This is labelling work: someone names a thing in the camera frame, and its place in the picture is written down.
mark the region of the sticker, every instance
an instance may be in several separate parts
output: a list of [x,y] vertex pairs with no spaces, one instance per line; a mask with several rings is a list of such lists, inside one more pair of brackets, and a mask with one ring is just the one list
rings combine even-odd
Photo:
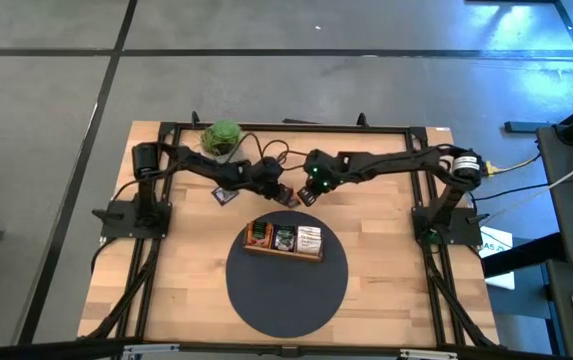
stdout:
[[211,194],[213,194],[213,197],[215,200],[217,200],[219,205],[224,206],[233,200],[237,195],[239,195],[239,191],[228,191],[218,187],[217,189],[213,190]]
[[297,230],[298,231],[304,231],[304,232],[317,233],[317,234],[320,234],[322,232],[322,229],[312,227],[312,226],[299,226],[299,227],[297,227]]
[[297,237],[297,252],[309,255],[319,255],[322,247],[322,239],[305,239]]
[[474,156],[462,156],[453,161],[453,171],[464,168],[479,170],[477,158]]
[[263,248],[270,247],[273,226],[271,224],[254,221],[248,224],[248,234],[246,244]]
[[298,239],[306,239],[306,240],[321,240],[321,236],[310,236],[306,234],[297,234]]
[[306,231],[298,231],[297,234],[300,234],[300,235],[303,235],[303,236],[312,237],[312,238],[322,237],[322,234],[309,233],[309,232],[306,232]]
[[273,248],[292,252],[295,248],[295,227],[288,225],[275,225],[275,241]]

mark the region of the white cable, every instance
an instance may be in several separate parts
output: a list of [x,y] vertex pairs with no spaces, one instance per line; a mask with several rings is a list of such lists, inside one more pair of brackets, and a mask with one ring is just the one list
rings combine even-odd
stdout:
[[484,221],[484,223],[482,223],[481,225],[484,226],[484,225],[488,224],[489,221],[491,221],[491,220],[493,220],[494,218],[496,218],[497,216],[499,216],[499,215],[501,215],[501,214],[503,214],[503,213],[505,213],[505,212],[507,212],[507,211],[509,211],[509,210],[512,210],[512,209],[514,209],[514,208],[516,208],[516,207],[518,207],[518,206],[520,206],[520,205],[522,205],[522,204],[524,204],[524,203],[527,203],[527,202],[533,200],[534,198],[538,197],[539,195],[541,195],[541,194],[543,194],[543,193],[545,193],[545,192],[547,192],[547,191],[550,191],[550,189],[552,189],[552,188],[554,188],[555,186],[557,186],[557,185],[563,183],[564,181],[566,181],[566,180],[567,180],[569,177],[571,177],[571,176],[573,176],[573,171],[571,171],[571,172],[569,172],[568,174],[566,174],[563,178],[561,178],[561,179],[555,181],[554,183],[550,184],[546,189],[544,189],[544,190],[542,190],[542,191],[540,191],[540,192],[538,192],[538,193],[535,193],[533,196],[528,197],[528,198],[526,198],[526,199],[524,199],[524,200],[522,200],[522,201],[518,201],[518,202],[516,202],[516,203],[514,203],[514,204],[512,204],[512,205],[510,205],[510,206],[508,206],[508,207],[505,207],[504,209],[502,209],[502,210],[500,210],[500,211],[494,213],[494,214],[491,215],[488,219],[486,219],[486,221]]

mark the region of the card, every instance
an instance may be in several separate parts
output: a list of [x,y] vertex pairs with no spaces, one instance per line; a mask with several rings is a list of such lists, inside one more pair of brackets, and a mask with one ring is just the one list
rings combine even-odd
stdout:
[[217,200],[219,205],[224,206],[237,197],[237,195],[239,195],[239,191],[228,191],[218,187],[213,190],[211,194],[213,194],[213,197],[215,197],[215,200]]

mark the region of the white label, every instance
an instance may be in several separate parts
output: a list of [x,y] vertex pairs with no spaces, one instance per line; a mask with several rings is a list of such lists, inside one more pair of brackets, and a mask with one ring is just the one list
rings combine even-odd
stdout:
[[322,236],[321,233],[312,233],[312,232],[308,232],[308,231],[297,231],[298,235],[306,235],[306,236],[312,236],[312,237],[320,237]]
[[312,226],[299,226],[297,228],[298,231],[303,231],[303,232],[311,232],[311,233],[321,233],[322,230],[320,228],[316,228],[316,227],[312,227]]
[[319,236],[311,236],[301,232],[297,234],[298,253],[318,255],[321,246],[322,246],[322,239]]
[[479,164],[477,164],[477,158],[474,156],[462,156],[460,158],[455,159],[453,163],[453,171],[465,168],[479,170]]

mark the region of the wooden tabletop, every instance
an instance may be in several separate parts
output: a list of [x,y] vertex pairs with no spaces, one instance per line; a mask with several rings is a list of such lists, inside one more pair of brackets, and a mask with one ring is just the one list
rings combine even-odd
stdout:
[[[124,151],[117,188],[133,179],[131,148],[156,141],[158,122],[134,122]],[[429,143],[452,143],[447,128],[427,128]],[[180,142],[202,151],[199,132],[183,130]],[[292,150],[321,149],[387,153],[405,151],[404,138],[393,134],[256,132],[266,144],[288,142]],[[259,159],[248,139],[242,157]],[[276,156],[274,144],[266,155]],[[303,163],[289,155],[284,167]],[[306,175],[285,172],[280,181],[299,189]],[[443,184],[436,180],[441,192]],[[335,316],[319,330],[298,338],[274,338],[248,326],[233,309],[226,289],[226,258],[231,244],[246,223],[268,212],[284,210],[274,201],[241,191],[221,207],[211,195],[209,179],[178,172],[173,178],[170,201],[173,213],[163,240],[154,281],[145,338],[154,341],[200,341],[252,344],[435,346],[433,324],[421,251],[414,241],[410,208],[413,192],[409,174],[347,184],[317,202],[296,210],[316,216],[340,239],[348,260],[349,279],[344,300]],[[425,183],[424,202],[428,202]],[[132,199],[136,187],[120,199]],[[97,259],[79,335],[94,330],[122,295],[134,240],[119,239]],[[495,323],[479,259],[466,247],[450,246],[457,295],[469,315],[490,339],[497,341]],[[448,306],[441,309],[447,339],[452,342]],[[127,334],[134,333],[139,296],[134,300]]]

